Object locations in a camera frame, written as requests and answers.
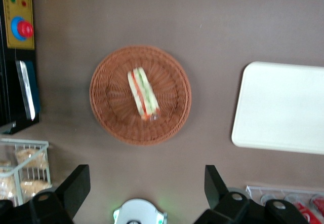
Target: white cutting board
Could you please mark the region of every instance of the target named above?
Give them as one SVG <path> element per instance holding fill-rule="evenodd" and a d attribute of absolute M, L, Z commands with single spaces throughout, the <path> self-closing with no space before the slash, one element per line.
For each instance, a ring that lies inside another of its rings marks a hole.
<path fill-rule="evenodd" d="M 324 67 L 249 64 L 232 141 L 241 147 L 324 154 Z"/>

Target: sandwich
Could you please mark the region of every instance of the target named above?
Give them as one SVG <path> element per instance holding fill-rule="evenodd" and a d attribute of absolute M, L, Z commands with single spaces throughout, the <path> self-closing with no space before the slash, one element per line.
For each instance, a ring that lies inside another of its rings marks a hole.
<path fill-rule="evenodd" d="M 127 76 L 139 115 L 145 121 L 156 120 L 160 109 L 144 69 L 134 68 Z"/>

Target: wicker basket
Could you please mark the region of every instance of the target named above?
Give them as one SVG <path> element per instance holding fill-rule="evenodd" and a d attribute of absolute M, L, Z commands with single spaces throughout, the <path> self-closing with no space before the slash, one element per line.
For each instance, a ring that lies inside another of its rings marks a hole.
<path fill-rule="evenodd" d="M 127 72 L 143 67 L 158 100 L 161 116 L 143 121 L 137 111 Z M 181 65 L 151 46 L 130 46 L 108 55 L 90 85 L 93 113 L 117 139 L 135 145 L 161 143 L 175 135 L 188 118 L 191 89 Z"/>

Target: white wire rack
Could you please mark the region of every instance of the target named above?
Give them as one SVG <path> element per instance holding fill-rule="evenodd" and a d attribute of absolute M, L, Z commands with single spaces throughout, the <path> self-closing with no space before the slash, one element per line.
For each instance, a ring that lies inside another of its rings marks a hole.
<path fill-rule="evenodd" d="M 15 182 L 15 194 L 7 196 L 8 199 L 14 202 L 15 206 L 22 205 L 28 199 L 23 195 L 21 189 L 21 182 L 28 180 L 43 180 L 51 185 L 49 165 L 46 167 L 29 167 L 29 163 L 34 161 L 42 154 L 48 162 L 47 148 L 49 143 L 47 141 L 39 140 L 22 140 L 22 139 L 0 139 L 0 160 L 8 161 L 11 166 L 0 166 L 5 169 L 0 172 L 1 179 L 8 179 L 13 177 Z M 16 153 L 26 149 L 33 149 L 35 154 L 27 158 L 22 163 L 18 163 Z"/>

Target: white round device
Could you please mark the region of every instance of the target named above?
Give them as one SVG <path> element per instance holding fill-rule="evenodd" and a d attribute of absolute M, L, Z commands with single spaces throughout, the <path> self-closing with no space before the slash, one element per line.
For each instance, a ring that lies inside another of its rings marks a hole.
<path fill-rule="evenodd" d="M 142 199 L 126 201 L 113 213 L 114 224 L 167 224 L 167 213 Z"/>

